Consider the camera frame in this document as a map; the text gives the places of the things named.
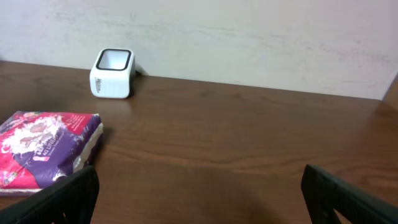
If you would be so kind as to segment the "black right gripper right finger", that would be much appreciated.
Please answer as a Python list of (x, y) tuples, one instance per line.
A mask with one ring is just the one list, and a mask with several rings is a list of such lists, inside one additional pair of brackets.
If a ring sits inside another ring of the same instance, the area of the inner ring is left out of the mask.
[(351, 223), (397, 223), (397, 207), (318, 166), (305, 166), (301, 190), (313, 224), (340, 223), (337, 213)]

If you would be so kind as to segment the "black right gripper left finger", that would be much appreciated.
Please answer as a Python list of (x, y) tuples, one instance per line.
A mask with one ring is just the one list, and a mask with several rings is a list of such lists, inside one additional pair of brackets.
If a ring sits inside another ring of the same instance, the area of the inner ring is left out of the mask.
[(100, 189), (88, 166), (32, 196), (1, 210), (1, 224), (90, 223)]

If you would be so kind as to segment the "pink purple liner pack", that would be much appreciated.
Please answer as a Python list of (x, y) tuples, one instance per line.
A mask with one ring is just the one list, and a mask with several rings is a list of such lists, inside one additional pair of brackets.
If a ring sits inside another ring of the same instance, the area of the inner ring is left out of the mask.
[(93, 162), (98, 114), (17, 111), (1, 125), (1, 195), (32, 195)]

